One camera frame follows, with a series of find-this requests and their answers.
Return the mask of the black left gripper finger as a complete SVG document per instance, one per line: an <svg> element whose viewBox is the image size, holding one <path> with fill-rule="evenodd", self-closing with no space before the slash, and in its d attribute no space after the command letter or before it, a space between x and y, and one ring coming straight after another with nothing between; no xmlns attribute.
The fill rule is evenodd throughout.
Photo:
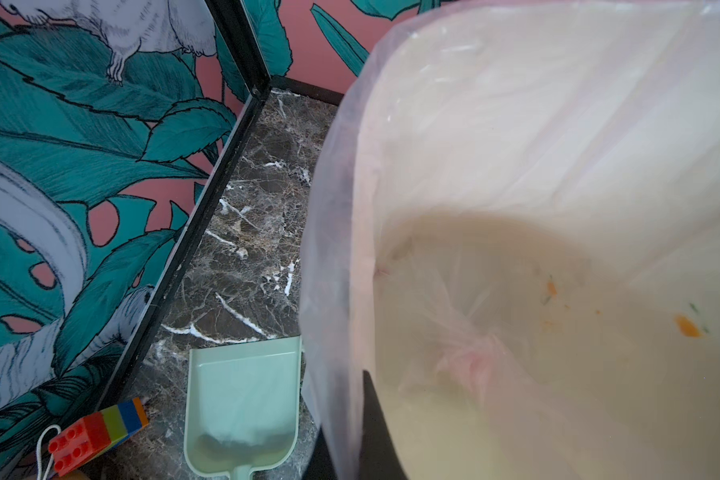
<svg viewBox="0 0 720 480"><path fill-rule="evenodd" d="M362 443L355 479L406 480L408 476L395 451L372 377L367 371L363 372L363 392ZM338 478L322 430L318 432L310 461L302 478L304 480Z"/></svg>

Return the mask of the pale green dustpan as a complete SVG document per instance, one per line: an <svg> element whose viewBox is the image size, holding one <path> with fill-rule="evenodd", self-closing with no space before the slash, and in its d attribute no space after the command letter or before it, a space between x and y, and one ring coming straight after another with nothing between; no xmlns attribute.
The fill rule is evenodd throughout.
<svg viewBox="0 0 720 480"><path fill-rule="evenodd" d="M190 351L183 449L196 475L249 479L288 459L301 354L300 337Z"/></svg>

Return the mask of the cream trash bin with bag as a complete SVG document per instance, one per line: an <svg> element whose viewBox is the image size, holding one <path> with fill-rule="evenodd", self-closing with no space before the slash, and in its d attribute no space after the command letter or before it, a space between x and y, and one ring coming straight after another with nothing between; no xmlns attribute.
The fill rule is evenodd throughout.
<svg viewBox="0 0 720 480"><path fill-rule="evenodd" d="M310 407L355 479L720 479L720 1L458 1L345 94L302 239Z"/></svg>

